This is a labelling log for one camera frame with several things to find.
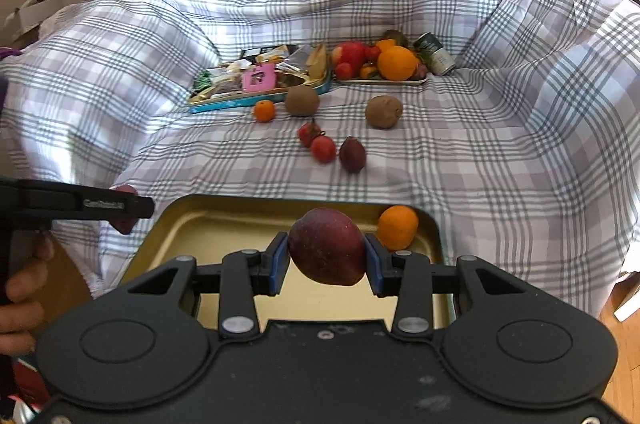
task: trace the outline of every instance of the plaid cloth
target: plaid cloth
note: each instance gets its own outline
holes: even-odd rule
[[[626,0],[92,0],[0,64],[2,131],[25,175],[154,197],[122,236],[57,223],[94,294],[117,284],[162,210],[191,193],[407,203],[434,217],[446,261],[476,254],[597,313],[639,242],[640,10]],[[316,120],[367,148],[347,175],[300,147],[278,108],[190,115],[196,72],[240,48],[436,34],[458,70],[422,87],[335,86]],[[364,108],[392,93],[396,128]]]

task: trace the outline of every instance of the kiwi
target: kiwi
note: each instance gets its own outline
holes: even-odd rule
[[[319,104],[318,93],[304,84],[290,87],[284,100],[285,109],[294,117],[312,117]]]
[[[392,128],[402,116],[402,103],[396,97],[378,95],[369,101],[364,116],[374,128]]]
[[[409,48],[409,39],[400,30],[387,30],[380,39],[393,39],[398,46]]]

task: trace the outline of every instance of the tin can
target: tin can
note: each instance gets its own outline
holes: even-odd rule
[[[453,57],[447,52],[438,38],[427,32],[414,42],[415,50],[427,68],[436,75],[449,73],[456,67]]]

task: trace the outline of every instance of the human hand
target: human hand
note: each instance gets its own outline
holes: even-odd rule
[[[44,311],[32,296],[47,281],[47,262],[53,253],[53,242],[39,234],[33,257],[7,281],[6,296],[12,304],[0,307],[0,355],[20,356],[35,346],[29,331],[43,321]]]

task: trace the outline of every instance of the orange fruit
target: orange fruit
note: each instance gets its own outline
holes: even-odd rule
[[[271,122],[276,118],[276,105],[270,100],[260,100],[255,103],[254,117],[258,122]]]
[[[411,207],[394,205],[389,207],[378,220],[376,236],[388,250],[404,250],[414,240],[418,231],[418,215]]]
[[[378,70],[388,80],[401,81],[411,77],[418,66],[414,52],[402,46],[392,46],[380,54]]]
[[[369,78],[372,73],[376,71],[376,67],[373,64],[365,64],[360,68],[360,78]]]
[[[376,43],[376,46],[380,49],[380,52],[384,52],[385,50],[388,50],[395,45],[396,41],[394,39],[380,39],[380,41]]]

